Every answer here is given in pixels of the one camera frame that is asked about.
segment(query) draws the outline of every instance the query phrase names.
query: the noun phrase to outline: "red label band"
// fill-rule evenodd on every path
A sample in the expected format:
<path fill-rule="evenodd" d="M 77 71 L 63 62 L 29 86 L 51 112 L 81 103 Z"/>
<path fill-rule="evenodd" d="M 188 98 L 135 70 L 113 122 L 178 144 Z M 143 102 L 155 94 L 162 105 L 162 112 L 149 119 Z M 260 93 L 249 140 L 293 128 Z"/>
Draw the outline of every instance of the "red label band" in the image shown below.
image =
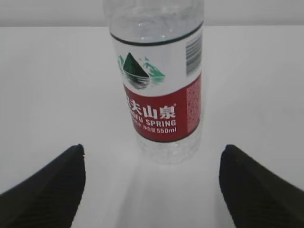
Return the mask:
<path fill-rule="evenodd" d="M 146 97 L 126 86 L 136 131 L 156 142 L 174 142 L 189 136 L 200 123 L 201 75 L 190 85 L 165 96 Z"/>

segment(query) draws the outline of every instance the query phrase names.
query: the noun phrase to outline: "barcode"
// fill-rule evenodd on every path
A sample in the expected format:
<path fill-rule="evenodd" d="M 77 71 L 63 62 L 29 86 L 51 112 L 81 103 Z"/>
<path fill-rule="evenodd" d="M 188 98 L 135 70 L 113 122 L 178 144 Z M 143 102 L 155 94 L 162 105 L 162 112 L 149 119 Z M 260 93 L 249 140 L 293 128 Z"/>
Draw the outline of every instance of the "barcode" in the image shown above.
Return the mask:
<path fill-rule="evenodd" d="M 187 77 L 191 76 L 201 65 L 203 35 L 195 37 L 186 46 Z"/>

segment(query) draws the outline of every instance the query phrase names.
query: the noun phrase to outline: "white table surface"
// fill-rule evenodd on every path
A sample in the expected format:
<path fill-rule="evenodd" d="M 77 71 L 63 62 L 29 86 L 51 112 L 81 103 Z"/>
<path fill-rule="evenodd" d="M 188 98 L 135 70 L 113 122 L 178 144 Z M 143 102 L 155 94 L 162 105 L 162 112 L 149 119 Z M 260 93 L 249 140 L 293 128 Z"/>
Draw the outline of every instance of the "white table surface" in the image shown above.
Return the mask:
<path fill-rule="evenodd" d="M 0 28 L 0 193 L 71 145 L 87 181 L 73 228 L 232 228 L 218 184 L 235 144 L 304 189 L 304 27 L 205 27 L 199 152 L 141 158 L 107 28 Z"/>

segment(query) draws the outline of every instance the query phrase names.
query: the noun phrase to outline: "mountain logo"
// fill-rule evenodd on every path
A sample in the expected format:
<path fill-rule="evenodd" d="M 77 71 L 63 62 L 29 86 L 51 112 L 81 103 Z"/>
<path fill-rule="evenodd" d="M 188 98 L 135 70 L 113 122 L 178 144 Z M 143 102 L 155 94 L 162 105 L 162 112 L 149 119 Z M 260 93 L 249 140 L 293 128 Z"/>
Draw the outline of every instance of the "mountain logo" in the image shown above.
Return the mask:
<path fill-rule="evenodd" d="M 153 66 L 147 57 L 144 61 L 141 59 L 136 61 L 133 55 L 129 53 L 125 60 L 122 56 L 119 56 L 118 65 L 122 74 L 135 89 L 144 90 L 165 80 L 165 75 Z"/>

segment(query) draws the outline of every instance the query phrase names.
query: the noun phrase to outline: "white wall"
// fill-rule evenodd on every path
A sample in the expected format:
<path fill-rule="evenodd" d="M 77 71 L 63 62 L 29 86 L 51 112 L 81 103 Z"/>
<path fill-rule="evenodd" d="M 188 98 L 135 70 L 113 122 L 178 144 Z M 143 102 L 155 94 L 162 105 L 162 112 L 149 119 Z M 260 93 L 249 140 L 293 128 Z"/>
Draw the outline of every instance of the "white wall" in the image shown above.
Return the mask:
<path fill-rule="evenodd" d="M 304 24 L 304 0 L 205 0 L 210 25 Z M 103 26 L 102 0 L 0 0 L 0 26 Z"/>

